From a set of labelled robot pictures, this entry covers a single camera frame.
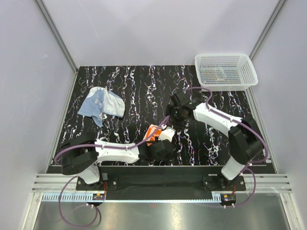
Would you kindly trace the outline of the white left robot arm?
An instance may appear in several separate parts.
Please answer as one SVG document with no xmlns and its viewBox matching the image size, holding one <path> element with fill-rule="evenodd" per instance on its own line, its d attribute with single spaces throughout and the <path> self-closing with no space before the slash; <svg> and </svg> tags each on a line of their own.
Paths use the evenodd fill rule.
<svg viewBox="0 0 307 230">
<path fill-rule="evenodd" d="M 87 133 L 64 143 L 54 161 L 61 165 L 63 175 L 77 175 L 97 190 L 104 181 L 96 163 L 119 161 L 147 165 L 153 161 L 167 161 L 172 158 L 174 151 L 174 134 L 175 131 L 167 127 L 137 144 L 119 144 L 94 139 L 93 133 Z"/>
</svg>

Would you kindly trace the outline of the light blue towel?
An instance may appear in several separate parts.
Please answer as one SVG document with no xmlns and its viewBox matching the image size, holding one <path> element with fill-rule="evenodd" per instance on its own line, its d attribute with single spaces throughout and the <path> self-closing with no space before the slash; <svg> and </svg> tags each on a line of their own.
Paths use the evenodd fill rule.
<svg viewBox="0 0 307 230">
<path fill-rule="evenodd" d="M 91 117 L 98 127 L 103 126 L 103 115 L 122 118 L 124 114 L 123 99 L 103 87 L 92 87 L 78 111 L 78 115 Z"/>
</svg>

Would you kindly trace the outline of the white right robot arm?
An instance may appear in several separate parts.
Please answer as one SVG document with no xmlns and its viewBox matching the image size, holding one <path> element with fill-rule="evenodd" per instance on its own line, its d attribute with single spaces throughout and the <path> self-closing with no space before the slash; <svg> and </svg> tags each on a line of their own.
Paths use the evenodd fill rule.
<svg viewBox="0 0 307 230">
<path fill-rule="evenodd" d="M 183 125 L 188 119 L 208 124 L 228 137 L 230 158 L 221 172 L 207 181 L 212 186 L 224 190 L 235 184 L 235 179 L 246 169 L 252 160 L 266 147 L 259 127 L 253 118 L 231 116 L 214 109 L 208 101 L 191 100 L 185 93 L 174 93 L 165 114 L 174 127 Z"/>
</svg>

